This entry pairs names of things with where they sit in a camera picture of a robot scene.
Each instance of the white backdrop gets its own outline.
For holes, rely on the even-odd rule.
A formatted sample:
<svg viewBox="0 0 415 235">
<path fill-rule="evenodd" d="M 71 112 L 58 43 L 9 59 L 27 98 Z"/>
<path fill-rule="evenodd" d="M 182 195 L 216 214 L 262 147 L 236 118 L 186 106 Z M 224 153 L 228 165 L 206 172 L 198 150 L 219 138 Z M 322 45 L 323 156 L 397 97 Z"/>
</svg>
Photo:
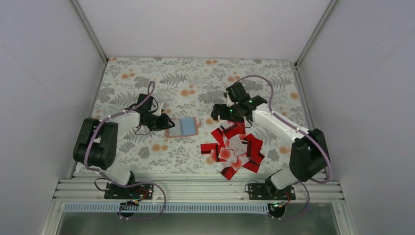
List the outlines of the white backdrop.
<svg viewBox="0 0 415 235">
<path fill-rule="evenodd" d="M 106 55 L 296 61 L 330 0 L 78 0 Z"/>
</svg>

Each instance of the white wall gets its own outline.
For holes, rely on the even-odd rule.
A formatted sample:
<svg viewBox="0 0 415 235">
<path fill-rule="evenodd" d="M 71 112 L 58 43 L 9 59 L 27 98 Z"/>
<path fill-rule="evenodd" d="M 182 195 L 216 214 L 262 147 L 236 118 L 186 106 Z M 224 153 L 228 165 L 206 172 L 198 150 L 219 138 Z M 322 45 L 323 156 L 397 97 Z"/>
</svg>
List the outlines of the white wall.
<svg viewBox="0 0 415 235">
<path fill-rule="evenodd" d="M 0 234 L 33 235 L 104 67 L 68 0 L 2 0 L 0 22 Z"/>
<path fill-rule="evenodd" d="M 330 0 L 78 0 L 107 56 L 296 61 Z"/>
<path fill-rule="evenodd" d="M 300 65 L 358 234 L 414 234 L 415 1 L 341 0 Z"/>
</svg>

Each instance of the black bracket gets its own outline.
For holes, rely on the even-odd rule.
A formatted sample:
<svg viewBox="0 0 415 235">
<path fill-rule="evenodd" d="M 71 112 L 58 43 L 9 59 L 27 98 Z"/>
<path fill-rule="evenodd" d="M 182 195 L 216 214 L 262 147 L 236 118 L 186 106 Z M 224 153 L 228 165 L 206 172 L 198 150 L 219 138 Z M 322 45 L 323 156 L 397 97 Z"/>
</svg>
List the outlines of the black bracket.
<svg viewBox="0 0 415 235">
<path fill-rule="evenodd" d="M 144 193 L 147 190 L 148 193 L 143 199 L 151 200 L 153 198 L 153 189 L 154 187 L 152 185 L 138 185 L 132 188 L 122 188 L 114 184 L 107 183 L 104 198 L 123 200 L 140 199 L 144 196 Z"/>
<path fill-rule="evenodd" d="M 296 192 L 294 191 L 294 187 L 292 185 L 280 190 L 275 197 L 272 197 L 267 192 L 265 184 L 252 183 L 248 184 L 248 193 L 249 200 L 255 201 L 288 200 L 288 197 L 291 201 L 296 199 Z"/>
</svg>

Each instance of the red and white card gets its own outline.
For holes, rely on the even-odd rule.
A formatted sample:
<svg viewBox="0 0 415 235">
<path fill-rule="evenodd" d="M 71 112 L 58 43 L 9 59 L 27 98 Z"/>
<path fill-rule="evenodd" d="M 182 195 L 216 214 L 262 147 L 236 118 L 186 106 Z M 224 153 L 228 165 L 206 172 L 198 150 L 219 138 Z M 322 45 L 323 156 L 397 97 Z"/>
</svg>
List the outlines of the red and white card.
<svg viewBox="0 0 415 235">
<path fill-rule="evenodd" d="M 219 158 L 231 163 L 236 163 L 236 161 L 238 161 L 238 157 L 235 155 L 235 152 L 227 148 L 221 148 Z"/>
</svg>

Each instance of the gray leaf pattern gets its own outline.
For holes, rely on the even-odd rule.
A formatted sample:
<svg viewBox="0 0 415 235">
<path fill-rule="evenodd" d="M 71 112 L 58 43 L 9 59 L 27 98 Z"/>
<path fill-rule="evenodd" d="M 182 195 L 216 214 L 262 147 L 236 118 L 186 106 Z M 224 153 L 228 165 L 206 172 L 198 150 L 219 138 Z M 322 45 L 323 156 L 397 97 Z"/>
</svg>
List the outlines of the gray leaf pattern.
<svg viewBox="0 0 415 235">
<path fill-rule="evenodd" d="M 127 153 L 128 151 L 130 151 L 130 149 L 134 148 L 136 145 L 131 143 L 131 142 L 126 142 L 123 143 L 118 150 L 123 152 L 123 153 Z"/>
<path fill-rule="evenodd" d="M 244 80 L 241 81 L 241 83 L 242 83 L 242 85 L 244 85 L 244 88 L 247 92 L 260 91 L 260 90 L 264 89 L 262 84 L 257 83 L 257 82 L 252 81 L 252 80 L 244 79 Z"/>
<path fill-rule="evenodd" d="M 146 78 L 143 76 L 137 76 L 134 78 L 135 88 L 142 88 L 142 87 L 148 87 L 148 83 L 150 83 L 150 78 Z"/>
<path fill-rule="evenodd" d="M 148 159 L 148 157 L 150 156 L 150 149 L 147 146 L 142 147 L 138 151 L 138 155 L 140 156 L 141 159 Z"/>
<path fill-rule="evenodd" d="M 271 149 L 268 152 L 267 157 L 274 163 L 274 162 L 278 162 L 279 160 L 279 154 L 275 149 Z"/>
<path fill-rule="evenodd" d="M 305 119 L 290 63 L 282 60 L 198 59 L 198 58 L 110 58 L 101 82 L 92 116 L 105 117 L 136 103 L 139 94 L 147 94 L 150 81 L 156 82 L 153 97 L 171 118 L 196 117 L 198 135 L 166 138 L 164 131 L 151 132 L 142 127 L 119 133 L 117 159 L 126 168 L 141 173 L 220 172 L 222 164 L 213 163 L 200 153 L 200 144 L 216 142 L 210 134 L 226 122 L 210 118 L 215 103 L 226 103 L 225 88 L 236 79 L 255 74 L 268 78 L 274 87 L 272 105 L 290 120 L 305 126 Z M 256 78 L 242 81 L 251 96 L 268 99 L 270 87 Z M 274 173 L 289 163 L 289 154 L 280 153 L 283 142 L 261 125 L 247 129 L 263 140 L 261 152 L 266 155 L 259 173 Z M 78 164 L 76 172 L 86 172 Z M 251 174 L 240 169 L 240 174 Z"/>
</svg>

